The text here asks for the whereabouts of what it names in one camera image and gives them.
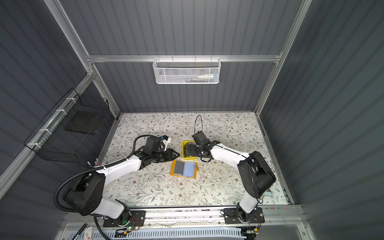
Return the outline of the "yellow plastic card tray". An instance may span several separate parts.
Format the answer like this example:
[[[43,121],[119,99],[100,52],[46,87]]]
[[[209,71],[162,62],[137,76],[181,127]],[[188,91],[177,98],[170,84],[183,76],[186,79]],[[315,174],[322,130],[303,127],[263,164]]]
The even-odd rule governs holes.
[[[193,140],[183,141],[182,142],[182,158],[184,160],[195,160],[197,157],[192,155],[192,146],[196,143]]]

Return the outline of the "yellow leather card holder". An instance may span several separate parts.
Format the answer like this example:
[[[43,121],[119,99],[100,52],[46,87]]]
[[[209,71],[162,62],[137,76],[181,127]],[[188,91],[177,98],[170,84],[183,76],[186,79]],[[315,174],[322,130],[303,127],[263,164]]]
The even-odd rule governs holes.
[[[177,176],[174,175],[174,167],[175,167],[175,161],[180,161],[180,160],[174,160],[172,162],[172,167],[171,167],[171,172],[170,175],[174,177],[183,177],[183,178],[192,178],[195,179],[197,177],[197,172],[198,172],[198,164],[196,162],[185,162],[185,168],[184,168],[184,175],[183,176]]]

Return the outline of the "black credit card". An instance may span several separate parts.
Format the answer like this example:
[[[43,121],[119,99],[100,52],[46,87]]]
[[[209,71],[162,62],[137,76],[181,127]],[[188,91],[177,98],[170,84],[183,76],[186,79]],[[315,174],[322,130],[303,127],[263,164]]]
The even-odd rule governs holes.
[[[183,176],[184,175],[185,162],[175,161],[174,175]]]

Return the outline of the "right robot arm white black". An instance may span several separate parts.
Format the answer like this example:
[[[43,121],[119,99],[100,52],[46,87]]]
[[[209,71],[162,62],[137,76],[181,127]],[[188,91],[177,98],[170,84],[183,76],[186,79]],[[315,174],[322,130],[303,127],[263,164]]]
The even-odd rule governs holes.
[[[275,183],[276,176],[261,153],[243,153],[218,141],[210,141],[202,131],[193,135],[193,142],[183,147],[187,157],[197,157],[203,162],[221,161],[238,170],[245,193],[237,204],[237,215],[246,218],[261,203],[262,195]]]

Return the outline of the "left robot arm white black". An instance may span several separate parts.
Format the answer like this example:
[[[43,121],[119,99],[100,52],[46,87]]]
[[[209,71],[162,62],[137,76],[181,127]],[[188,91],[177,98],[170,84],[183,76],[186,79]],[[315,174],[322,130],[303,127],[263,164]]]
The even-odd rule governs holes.
[[[122,177],[142,170],[153,163],[172,162],[180,155],[169,148],[172,139],[166,135],[144,135],[146,143],[116,162],[94,167],[77,174],[56,190],[54,200],[57,208],[82,216],[99,216],[118,219],[128,207],[106,195]]]

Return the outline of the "pen holder with pens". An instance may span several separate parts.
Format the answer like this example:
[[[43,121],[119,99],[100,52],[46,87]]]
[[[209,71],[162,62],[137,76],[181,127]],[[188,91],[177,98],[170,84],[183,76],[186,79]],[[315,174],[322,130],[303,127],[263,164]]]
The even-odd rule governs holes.
[[[100,163],[100,161],[99,161],[98,158],[96,158],[94,162],[87,161],[87,164],[88,164],[91,168],[97,168],[97,167],[102,166],[102,164]]]

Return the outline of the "white tube in basket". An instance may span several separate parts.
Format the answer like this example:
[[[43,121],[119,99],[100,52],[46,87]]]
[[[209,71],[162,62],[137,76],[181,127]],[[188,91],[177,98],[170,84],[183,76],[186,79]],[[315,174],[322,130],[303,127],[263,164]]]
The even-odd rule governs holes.
[[[213,81],[215,79],[219,78],[219,74],[204,74],[204,75],[199,75],[198,79],[203,79],[203,80],[208,80],[208,81]]]

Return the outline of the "black pad in basket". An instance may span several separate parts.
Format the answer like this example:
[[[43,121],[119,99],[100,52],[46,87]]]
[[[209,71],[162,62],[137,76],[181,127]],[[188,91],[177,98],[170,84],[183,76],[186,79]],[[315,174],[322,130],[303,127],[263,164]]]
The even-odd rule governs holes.
[[[74,133],[94,135],[101,122],[101,114],[77,111],[66,124],[65,130]]]

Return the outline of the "white small box foreground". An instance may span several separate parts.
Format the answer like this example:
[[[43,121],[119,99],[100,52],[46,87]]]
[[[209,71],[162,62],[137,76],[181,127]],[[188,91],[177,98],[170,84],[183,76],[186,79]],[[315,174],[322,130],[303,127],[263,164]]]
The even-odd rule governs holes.
[[[84,240],[92,240],[92,239],[93,239],[93,227],[85,228]]]

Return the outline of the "black pen foreground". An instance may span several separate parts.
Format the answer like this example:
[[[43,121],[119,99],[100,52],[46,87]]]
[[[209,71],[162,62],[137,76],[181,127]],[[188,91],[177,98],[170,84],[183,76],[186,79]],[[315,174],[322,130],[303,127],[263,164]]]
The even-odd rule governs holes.
[[[78,232],[73,236],[72,240],[77,240],[82,232],[85,230],[87,224],[83,224],[82,227],[78,230]]]

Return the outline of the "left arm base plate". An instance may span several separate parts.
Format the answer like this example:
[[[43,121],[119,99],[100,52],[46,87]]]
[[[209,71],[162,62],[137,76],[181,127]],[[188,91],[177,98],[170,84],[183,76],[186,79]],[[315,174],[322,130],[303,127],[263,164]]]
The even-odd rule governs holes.
[[[117,227],[143,227],[146,211],[124,211],[117,219],[108,218],[104,221],[104,228],[117,228]]]

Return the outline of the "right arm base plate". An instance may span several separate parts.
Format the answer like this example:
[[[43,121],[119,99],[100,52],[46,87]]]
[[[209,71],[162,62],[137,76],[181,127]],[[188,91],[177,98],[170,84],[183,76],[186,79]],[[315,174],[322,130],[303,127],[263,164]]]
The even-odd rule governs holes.
[[[227,225],[233,224],[263,224],[265,222],[263,210],[255,208],[250,213],[245,213],[242,209],[225,208],[220,211]]]

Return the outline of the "aluminium front rail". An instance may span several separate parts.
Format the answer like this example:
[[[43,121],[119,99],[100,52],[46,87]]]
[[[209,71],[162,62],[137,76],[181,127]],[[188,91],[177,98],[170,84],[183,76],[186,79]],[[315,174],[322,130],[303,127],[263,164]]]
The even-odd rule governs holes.
[[[131,213],[144,229],[281,226],[307,221],[300,205],[261,205],[246,222],[235,218],[234,206],[132,207]]]

